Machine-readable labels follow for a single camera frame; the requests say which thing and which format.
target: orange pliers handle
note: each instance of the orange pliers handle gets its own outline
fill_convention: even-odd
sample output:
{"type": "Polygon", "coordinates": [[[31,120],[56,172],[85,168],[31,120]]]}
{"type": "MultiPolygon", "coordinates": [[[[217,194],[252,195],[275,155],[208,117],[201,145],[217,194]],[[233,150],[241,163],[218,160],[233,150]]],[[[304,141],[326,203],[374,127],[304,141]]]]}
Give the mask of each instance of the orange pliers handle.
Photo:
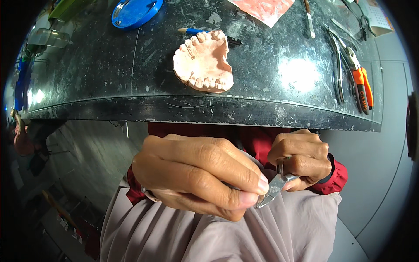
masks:
{"type": "Polygon", "coordinates": [[[374,105],[374,99],[372,98],[371,86],[368,82],[366,69],[361,67],[358,70],[352,71],[352,74],[354,76],[355,83],[357,85],[363,85],[365,87],[365,94],[363,96],[366,96],[368,107],[370,110],[372,110],[372,107],[374,105]]]}

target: red jacket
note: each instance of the red jacket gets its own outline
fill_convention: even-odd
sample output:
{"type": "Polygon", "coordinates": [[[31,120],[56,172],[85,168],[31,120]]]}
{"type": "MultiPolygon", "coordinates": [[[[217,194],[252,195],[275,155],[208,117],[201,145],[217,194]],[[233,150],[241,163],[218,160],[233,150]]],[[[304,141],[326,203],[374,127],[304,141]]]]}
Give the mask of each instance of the red jacket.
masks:
{"type": "MultiPolygon", "coordinates": [[[[177,123],[148,123],[148,134],[165,137],[168,134],[177,134],[188,137],[206,136],[223,137],[233,144],[242,147],[243,150],[256,158],[265,168],[276,168],[268,162],[268,152],[277,134],[289,133],[290,128],[278,127],[252,127],[233,125],[199,125],[199,124],[177,124],[177,123]]],[[[328,181],[317,183],[310,188],[320,194],[328,195],[333,192],[340,192],[348,180],[348,172],[344,165],[334,160],[329,154],[332,162],[332,174],[328,181]]],[[[128,170],[128,183],[131,187],[127,197],[135,205],[146,196],[141,192],[141,185],[135,180],[131,167],[128,170]]]]}

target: person in background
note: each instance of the person in background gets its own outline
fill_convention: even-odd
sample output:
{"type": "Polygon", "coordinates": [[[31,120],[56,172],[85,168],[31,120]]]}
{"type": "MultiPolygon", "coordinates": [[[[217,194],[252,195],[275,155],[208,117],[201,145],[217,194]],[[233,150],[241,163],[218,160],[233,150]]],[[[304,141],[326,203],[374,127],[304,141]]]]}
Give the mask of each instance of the person in background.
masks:
{"type": "Polygon", "coordinates": [[[317,134],[148,127],[106,212],[101,261],[327,261],[348,176],[317,134]],[[301,177],[255,208],[279,161],[285,174],[301,177]]]}
{"type": "Polygon", "coordinates": [[[16,120],[16,126],[10,128],[10,139],[13,141],[16,152],[21,156],[27,156],[42,149],[41,144],[33,144],[28,136],[28,126],[23,122],[16,109],[10,112],[10,115],[16,120]]]}

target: fingernail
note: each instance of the fingernail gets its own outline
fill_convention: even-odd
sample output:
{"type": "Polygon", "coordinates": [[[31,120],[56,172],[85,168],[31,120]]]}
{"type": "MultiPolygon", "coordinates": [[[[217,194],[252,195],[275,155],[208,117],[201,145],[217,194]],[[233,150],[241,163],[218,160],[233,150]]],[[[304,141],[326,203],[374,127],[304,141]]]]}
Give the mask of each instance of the fingernail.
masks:
{"type": "Polygon", "coordinates": [[[265,194],[269,190],[269,184],[263,179],[263,177],[261,177],[259,179],[258,186],[259,186],[259,189],[262,191],[262,194],[265,194]]]}
{"type": "Polygon", "coordinates": [[[287,190],[289,190],[290,188],[292,188],[292,185],[287,183],[287,184],[285,184],[285,185],[284,185],[284,187],[282,188],[282,190],[283,190],[283,191],[287,191],[287,190]]]}
{"type": "Polygon", "coordinates": [[[265,181],[266,183],[269,183],[268,179],[266,178],[266,176],[261,172],[261,179],[263,181],[265,181]]]}
{"type": "Polygon", "coordinates": [[[258,201],[258,195],[255,193],[241,191],[240,201],[241,201],[240,208],[249,208],[253,206],[254,204],[256,204],[256,202],[258,201]]]}

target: red sleeve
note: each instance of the red sleeve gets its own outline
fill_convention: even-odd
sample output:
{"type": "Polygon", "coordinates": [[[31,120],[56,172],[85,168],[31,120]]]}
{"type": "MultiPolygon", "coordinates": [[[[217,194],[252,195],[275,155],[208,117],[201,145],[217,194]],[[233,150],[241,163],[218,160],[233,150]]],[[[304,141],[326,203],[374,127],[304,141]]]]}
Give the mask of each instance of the red sleeve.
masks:
{"type": "Polygon", "coordinates": [[[321,192],[324,195],[328,195],[334,192],[341,192],[348,180],[348,171],[346,167],[334,160],[335,171],[326,183],[315,184],[311,188],[315,191],[321,192]]]}
{"type": "Polygon", "coordinates": [[[136,205],[139,201],[147,198],[143,192],[141,192],[141,185],[135,179],[134,173],[132,172],[132,165],[129,166],[127,172],[127,182],[129,184],[129,190],[127,192],[127,198],[131,201],[132,205],[136,205]]]}

